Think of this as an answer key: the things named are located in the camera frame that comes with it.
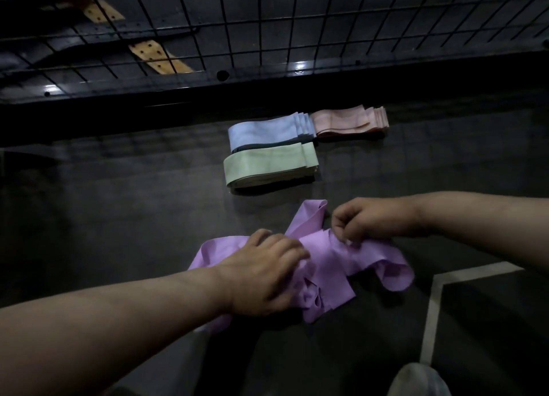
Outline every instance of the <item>person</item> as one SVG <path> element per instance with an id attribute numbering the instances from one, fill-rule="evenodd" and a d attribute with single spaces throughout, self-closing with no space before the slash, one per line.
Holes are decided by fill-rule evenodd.
<path id="1" fill-rule="evenodd" d="M 355 198 L 334 210 L 332 229 L 341 241 L 441 234 L 549 271 L 549 199 L 466 192 Z M 285 310 L 292 296 L 282 285 L 308 256 L 298 240 L 260 229 L 211 268 L 0 309 L 0 393 L 98 394 L 219 315 Z M 399 372 L 390 394 L 449 394 L 445 386 L 434 370 L 414 364 Z"/>

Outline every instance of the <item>purple fabric strip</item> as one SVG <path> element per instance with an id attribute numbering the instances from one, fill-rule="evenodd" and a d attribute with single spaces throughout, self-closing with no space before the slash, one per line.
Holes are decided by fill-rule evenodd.
<path id="1" fill-rule="evenodd" d="M 347 245 L 331 229 L 322 229 L 326 200 L 308 199 L 302 203 L 285 235 L 301 241 L 311 258 L 301 261 L 289 287 L 295 291 L 293 306 L 303 309 L 303 319 L 314 322 L 319 316 L 355 297 L 347 276 L 373 268 L 383 286 L 392 291 L 404 290 L 412 283 L 412 268 L 400 250 L 382 241 L 365 240 Z M 206 241 L 198 250 L 189 270 L 208 268 L 239 250 L 248 237 L 236 235 Z M 223 315 L 199 330 L 220 332 L 230 324 Z"/>

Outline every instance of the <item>folded blue band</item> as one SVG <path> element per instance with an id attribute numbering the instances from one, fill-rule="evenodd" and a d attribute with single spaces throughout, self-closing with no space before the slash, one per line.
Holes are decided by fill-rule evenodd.
<path id="1" fill-rule="evenodd" d="M 302 112 L 267 121 L 246 121 L 229 128 L 232 153 L 296 142 L 311 142 L 314 137 L 315 125 L 309 115 Z"/>

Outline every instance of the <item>light green fabric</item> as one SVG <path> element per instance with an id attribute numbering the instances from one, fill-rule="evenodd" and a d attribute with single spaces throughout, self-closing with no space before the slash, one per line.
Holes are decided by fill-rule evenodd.
<path id="1" fill-rule="evenodd" d="M 230 188 L 243 188 L 312 175 L 319 165 L 308 142 L 238 151 L 223 161 Z"/>

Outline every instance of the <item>person's right arm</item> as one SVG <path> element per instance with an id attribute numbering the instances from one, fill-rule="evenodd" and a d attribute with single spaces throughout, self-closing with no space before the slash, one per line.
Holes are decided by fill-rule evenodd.
<path id="1" fill-rule="evenodd" d="M 549 272 L 546 198 L 452 191 L 354 198 L 334 210 L 332 228 L 341 241 L 440 234 Z"/>

